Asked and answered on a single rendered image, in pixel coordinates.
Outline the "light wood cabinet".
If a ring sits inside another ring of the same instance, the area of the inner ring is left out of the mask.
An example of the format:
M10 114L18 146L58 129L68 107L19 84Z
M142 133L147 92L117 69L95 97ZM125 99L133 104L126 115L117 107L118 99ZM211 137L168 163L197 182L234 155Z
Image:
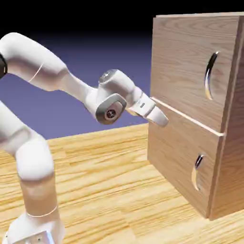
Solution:
M244 12L167 16L196 15L240 15L244 19ZM244 20L238 47L233 82L226 104L224 131L218 132L223 134L223 138L219 142L217 160L214 166L213 195L208 218L210 220L215 220L244 209ZM155 102L159 100L152 95L151 97ZM168 104L160 102L194 123L212 132L217 132Z

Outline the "small wooden cabinet door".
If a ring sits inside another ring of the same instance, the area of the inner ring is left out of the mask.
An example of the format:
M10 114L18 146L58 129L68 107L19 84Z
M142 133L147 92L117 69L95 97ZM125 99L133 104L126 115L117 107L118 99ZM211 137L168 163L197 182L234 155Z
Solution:
M164 128L149 123L148 160L203 217L209 218L214 166L223 134L194 123L159 100L156 104L169 122ZM200 154L205 157L198 168L197 191L191 173Z

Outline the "large wooden cabinet door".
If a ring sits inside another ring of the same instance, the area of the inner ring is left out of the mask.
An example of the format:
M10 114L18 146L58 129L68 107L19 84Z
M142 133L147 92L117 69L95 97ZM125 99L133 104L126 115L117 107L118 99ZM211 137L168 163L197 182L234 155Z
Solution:
M161 16L153 21L151 95L217 132L225 126L242 32L240 15ZM204 75L211 72L209 100Z

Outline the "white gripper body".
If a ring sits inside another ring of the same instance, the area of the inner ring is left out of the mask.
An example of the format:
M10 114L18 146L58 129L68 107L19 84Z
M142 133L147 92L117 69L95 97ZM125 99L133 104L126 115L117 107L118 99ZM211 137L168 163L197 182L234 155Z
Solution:
M161 109L155 106L145 117L149 122L152 122L160 127L165 127L169 120Z

